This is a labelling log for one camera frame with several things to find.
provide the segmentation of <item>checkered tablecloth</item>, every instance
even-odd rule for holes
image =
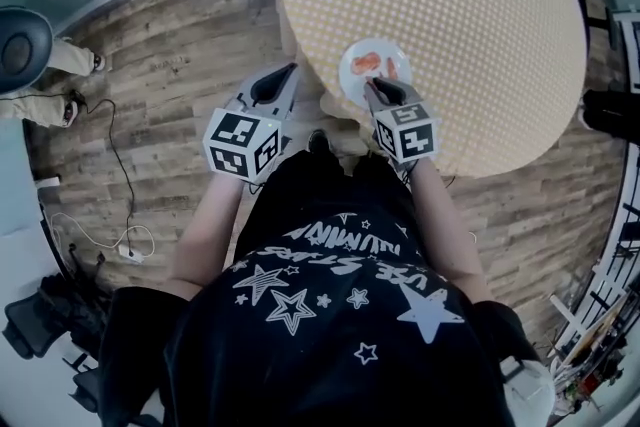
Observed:
[[[325,87],[365,127],[368,112],[340,87],[344,51],[366,37],[395,41],[413,86],[442,119],[444,174],[488,176],[536,159],[562,134],[586,71],[577,0],[282,0]]]

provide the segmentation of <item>laminate floor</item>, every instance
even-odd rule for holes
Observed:
[[[603,12],[600,0],[588,2],[592,15]],[[147,226],[156,239],[156,252],[143,265],[104,250],[101,282],[157,285],[211,178],[200,142],[211,112],[246,76],[284,60],[275,0],[119,0],[71,36],[107,55],[110,69],[88,79],[49,73],[43,87],[76,88],[90,106],[102,98],[117,104],[113,140],[133,181],[133,224]],[[610,79],[624,78],[622,70],[606,34],[592,31],[586,86],[606,89]],[[357,126],[324,115],[320,94],[313,85],[299,91],[293,125],[300,138],[290,151],[321,126],[349,164],[365,152]],[[103,104],[68,130],[36,128],[31,155],[37,176],[62,177],[58,189],[41,193],[48,215],[65,212],[94,238],[114,243],[125,226],[129,189],[110,149],[110,120],[111,108]],[[623,154],[620,141],[573,121],[530,165],[480,180],[457,178],[449,188],[477,236],[496,298],[516,309],[541,351],[562,322],[549,295],[570,302],[600,256]],[[254,199],[247,190],[234,239]],[[58,222],[63,248],[74,242],[82,260],[93,264],[99,249],[70,221]],[[144,232],[137,230],[131,238],[137,249],[149,251]]]

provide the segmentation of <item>black t-shirt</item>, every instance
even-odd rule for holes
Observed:
[[[512,310],[471,304],[395,218],[343,212],[274,238],[190,303],[118,291],[101,417],[126,425],[160,387],[166,425],[512,425],[508,356],[537,359]]]

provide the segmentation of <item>plate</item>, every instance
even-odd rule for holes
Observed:
[[[409,58],[393,41],[366,38],[351,45],[342,56],[338,75],[340,87],[353,103],[369,110],[364,97],[367,77],[391,77],[411,84]]]

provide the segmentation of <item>star print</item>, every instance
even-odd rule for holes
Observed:
[[[411,309],[398,317],[403,322],[415,322],[425,343],[431,343],[436,337],[440,324],[461,324],[464,319],[451,313],[444,307],[447,291],[444,288],[433,292],[429,297],[422,297],[418,292],[400,283]]]
[[[367,299],[367,290],[358,290],[354,288],[351,290],[351,297],[347,299],[348,303],[353,304],[353,307],[356,310],[360,309],[360,306],[363,304],[369,304],[369,299]]]
[[[366,343],[360,342],[360,350],[353,353],[356,358],[360,359],[360,363],[366,365],[369,361],[377,361],[378,356],[376,355],[377,345],[367,345]]]
[[[331,299],[329,299],[327,294],[322,294],[318,296],[318,306],[322,306],[323,308],[326,308],[327,306],[329,306],[330,302],[331,302]]]
[[[304,298],[307,295],[307,289],[301,290],[295,295],[291,297],[287,297],[286,295],[278,292],[277,290],[272,290],[271,295],[278,303],[278,307],[273,310],[269,316],[267,317],[267,322],[274,322],[276,320],[282,320],[291,336],[296,335],[296,331],[298,330],[298,326],[300,325],[300,319],[306,319],[315,317],[316,314],[313,313],[309,309],[309,307],[304,304]],[[295,306],[295,311],[291,314],[290,309],[287,308],[287,305]]]
[[[402,226],[400,226],[398,223],[395,223],[395,225],[398,227],[398,229],[402,232],[402,234],[406,237],[409,238],[409,235],[407,235],[407,229],[403,228]]]
[[[343,226],[346,226],[346,225],[347,225],[347,218],[348,218],[350,215],[356,215],[356,214],[351,213],[351,212],[346,212],[346,213],[344,213],[344,214],[336,214],[336,215],[337,215],[338,217],[340,217],[340,219],[342,219],[342,225],[343,225]]]
[[[232,265],[231,268],[233,269],[233,272],[238,272],[240,269],[246,269],[247,261],[242,260],[240,262],[237,262],[235,265]]]
[[[262,267],[256,264],[256,268],[253,271],[253,276],[239,281],[233,288],[251,287],[251,305],[255,306],[262,297],[262,294],[269,287],[288,287],[289,283],[285,283],[281,279],[278,279],[278,274],[282,272],[282,269],[274,269],[269,272],[264,272]]]

